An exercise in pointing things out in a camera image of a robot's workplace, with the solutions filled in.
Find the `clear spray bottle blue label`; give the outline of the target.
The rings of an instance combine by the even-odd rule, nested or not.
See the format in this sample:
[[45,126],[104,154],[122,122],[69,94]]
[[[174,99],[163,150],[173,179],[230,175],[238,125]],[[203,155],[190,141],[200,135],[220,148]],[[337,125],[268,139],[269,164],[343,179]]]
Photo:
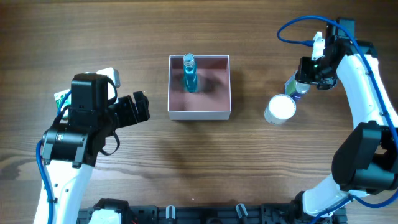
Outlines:
[[291,97],[294,101],[298,101],[306,95],[310,90],[310,84],[300,83],[295,79],[297,70],[284,84],[284,94]]

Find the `cotton swab round container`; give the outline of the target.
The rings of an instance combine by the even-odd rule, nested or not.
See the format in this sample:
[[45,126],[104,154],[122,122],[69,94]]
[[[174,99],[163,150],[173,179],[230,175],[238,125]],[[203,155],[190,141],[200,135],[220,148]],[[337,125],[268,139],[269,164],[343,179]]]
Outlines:
[[285,123],[296,112],[295,101],[288,95],[273,96],[264,111],[265,120],[273,125]]

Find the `green white soap box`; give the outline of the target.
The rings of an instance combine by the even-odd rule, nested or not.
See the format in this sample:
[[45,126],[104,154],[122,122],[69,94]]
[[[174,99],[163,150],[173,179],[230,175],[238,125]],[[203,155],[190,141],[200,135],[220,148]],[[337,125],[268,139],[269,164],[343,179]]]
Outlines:
[[72,97],[71,97],[71,89],[66,89],[54,94],[55,102],[57,105],[57,115],[59,115],[64,107],[71,104]]

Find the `teal mouthwash bottle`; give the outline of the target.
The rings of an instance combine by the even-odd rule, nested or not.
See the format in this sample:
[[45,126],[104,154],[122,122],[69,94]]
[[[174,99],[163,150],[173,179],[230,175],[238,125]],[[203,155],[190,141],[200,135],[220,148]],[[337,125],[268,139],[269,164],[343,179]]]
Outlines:
[[187,53],[183,56],[184,84],[188,92],[194,93],[197,90],[197,65],[195,56]]

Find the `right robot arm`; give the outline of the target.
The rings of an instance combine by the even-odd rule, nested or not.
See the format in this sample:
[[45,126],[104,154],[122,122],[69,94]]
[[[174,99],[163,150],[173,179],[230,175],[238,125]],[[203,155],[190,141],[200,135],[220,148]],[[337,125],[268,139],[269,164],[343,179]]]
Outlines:
[[355,39],[353,20],[312,18],[327,23],[326,36],[304,42],[313,47],[313,55],[301,58],[295,79],[319,90],[341,82],[353,131],[336,151],[331,174],[301,194],[302,212],[318,220],[353,200],[370,208],[385,207],[397,194],[379,203],[363,200],[397,191],[397,113],[380,79],[376,50],[372,43]]

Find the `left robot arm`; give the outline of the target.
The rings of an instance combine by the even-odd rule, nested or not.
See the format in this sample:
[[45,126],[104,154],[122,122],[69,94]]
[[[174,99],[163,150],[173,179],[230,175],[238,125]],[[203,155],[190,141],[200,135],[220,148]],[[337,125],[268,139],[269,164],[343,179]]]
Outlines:
[[141,91],[108,96],[116,85],[106,75],[73,77],[68,97],[51,127],[37,143],[36,160],[42,178],[34,223],[76,223],[80,204],[99,153],[116,130],[147,121],[149,100]]

